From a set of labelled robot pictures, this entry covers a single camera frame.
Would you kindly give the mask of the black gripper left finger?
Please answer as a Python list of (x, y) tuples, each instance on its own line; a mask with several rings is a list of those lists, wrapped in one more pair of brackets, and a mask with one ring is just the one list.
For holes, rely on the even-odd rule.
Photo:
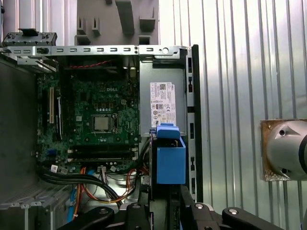
[(110, 207), (96, 207), (75, 220), (61, 226), (60, 230), (148, 230), (149, 214), (145, 205), (131, 203), (115, 212)]

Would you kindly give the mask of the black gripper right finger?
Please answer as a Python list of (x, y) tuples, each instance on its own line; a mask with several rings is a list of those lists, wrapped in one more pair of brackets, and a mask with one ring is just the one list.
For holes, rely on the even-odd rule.
[(181, 186), (181, 226), (184, 230), (280, 230), (281, 228), (238, 207), (222, 214), (212, 206), (194, 202), (186, 186)]

